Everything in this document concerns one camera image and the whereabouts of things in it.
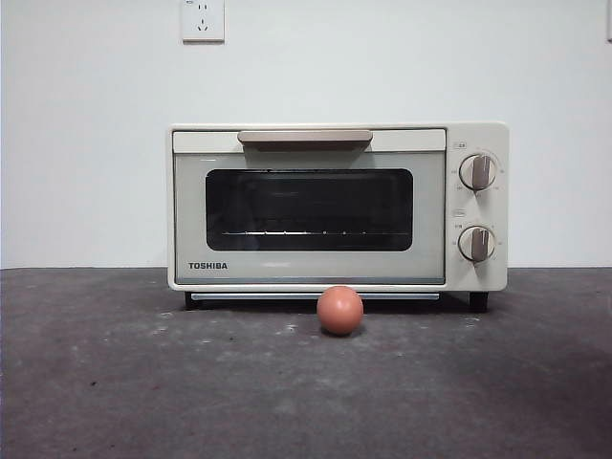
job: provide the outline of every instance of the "toaster oven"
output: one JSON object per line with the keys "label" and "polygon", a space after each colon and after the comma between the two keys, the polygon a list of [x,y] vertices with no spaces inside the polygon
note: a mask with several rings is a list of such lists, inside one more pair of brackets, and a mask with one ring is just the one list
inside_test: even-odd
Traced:
{"label": "toaster oven", "polygon": [[197,300],[469,292],[507,280],[500,122],[178,124],[167,136],[168,284]]}

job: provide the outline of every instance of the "white knob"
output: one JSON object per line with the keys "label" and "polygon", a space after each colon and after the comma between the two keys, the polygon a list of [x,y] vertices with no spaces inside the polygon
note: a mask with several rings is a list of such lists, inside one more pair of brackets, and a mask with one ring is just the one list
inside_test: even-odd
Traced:
{"label": "white knob", "polygon": [[495,180],[495,163],[491,156],[468,156],[459,166],[459,177],[463,185],[474,191],[490,186]]}
{"label": "white knob", "polygon": [[485,261],[495,250],[495,236],[484,227],[469,227],[459,236],[459,251],[469,261]]}

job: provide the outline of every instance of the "oven control panel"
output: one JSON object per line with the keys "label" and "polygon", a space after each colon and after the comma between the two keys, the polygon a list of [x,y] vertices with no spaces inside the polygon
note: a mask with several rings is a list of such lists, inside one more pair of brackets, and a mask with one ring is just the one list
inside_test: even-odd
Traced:
{"label": "oven control panel", "polygon": [[501,290],[508,266],[508,129],[466,123],[447,132],[447,284]]}

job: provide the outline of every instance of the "oven window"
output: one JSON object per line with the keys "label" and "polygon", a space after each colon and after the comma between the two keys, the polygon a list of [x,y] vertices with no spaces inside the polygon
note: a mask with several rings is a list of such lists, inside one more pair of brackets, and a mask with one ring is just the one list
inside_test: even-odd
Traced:
{"label": "oven window", "polygon": [[405,169],[216,169],[206,177],[215,251],[405,251]]}

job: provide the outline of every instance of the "egg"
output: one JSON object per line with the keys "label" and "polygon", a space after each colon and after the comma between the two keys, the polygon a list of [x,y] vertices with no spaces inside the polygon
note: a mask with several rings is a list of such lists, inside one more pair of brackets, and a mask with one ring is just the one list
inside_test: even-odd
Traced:
{"label": "egg", "polygon": [[335,335],[348,335],[363,317],[360,295],[350,287],[330,287],[318,298],[317,315],[325,330]]}

